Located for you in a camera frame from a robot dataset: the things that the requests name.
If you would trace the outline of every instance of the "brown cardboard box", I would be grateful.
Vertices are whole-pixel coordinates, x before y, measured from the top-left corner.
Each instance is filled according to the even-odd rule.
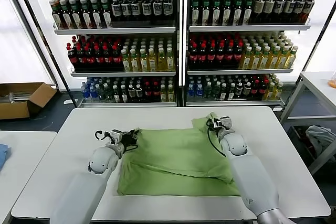
[[[32,92],[27,102],[0,103],[0,120],[28,118],[36,115],[54,96],[56,90],[41,82],[0,84],[0,95]]]

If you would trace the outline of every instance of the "green cloth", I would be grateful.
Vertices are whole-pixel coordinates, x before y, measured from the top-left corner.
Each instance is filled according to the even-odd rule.
[[[123,156],[118,193],[239,196],[228,161],[207,139],[206,121],[194,119],[192,129],[140,130],[139,147]]]

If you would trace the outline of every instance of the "display shelf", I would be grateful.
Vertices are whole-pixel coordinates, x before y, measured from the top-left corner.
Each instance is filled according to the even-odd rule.
[[[72,77],[137,77],[137,76],[175,76],[176,72],[75,72]]]
[[[283,106],[281,100],[276,101],[204,101],[204,102],[187,102],[187,107],[203,106]]]
[[[190,26],[189,31],[305,31],[309,28],[310,19],[304,25]]]
[[[55,29],[57,35],[75,34],[168,34],[174,33],[175,27],[134,27],[134,28],[103,28],[103,29]]]
[[[189,76],[203,76],[206,74],[259,74],[259,73],[291,73],[293,69],[256,69],[256,70],[191,70]]]

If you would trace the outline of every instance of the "black cable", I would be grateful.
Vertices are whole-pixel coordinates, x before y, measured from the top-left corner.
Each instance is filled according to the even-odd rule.
[[[221,152],[219,149],[217,149],[217,147],[212,143],[209,132],[210,132],[210,128],[208,128],[207,134],[208,134],[209,142],[211,143],[211,145],[213,146],[213,148],[215,148],[216,151],[218,151],[222,156],[226,157],[225,154],[223,152]]]

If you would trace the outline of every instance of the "blue cloth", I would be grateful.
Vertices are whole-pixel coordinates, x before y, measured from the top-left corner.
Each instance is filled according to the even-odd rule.
[[[0,144],[0,170],[4,166],[6,161],[6,152],[8,150],[8,146],[4,144]]]

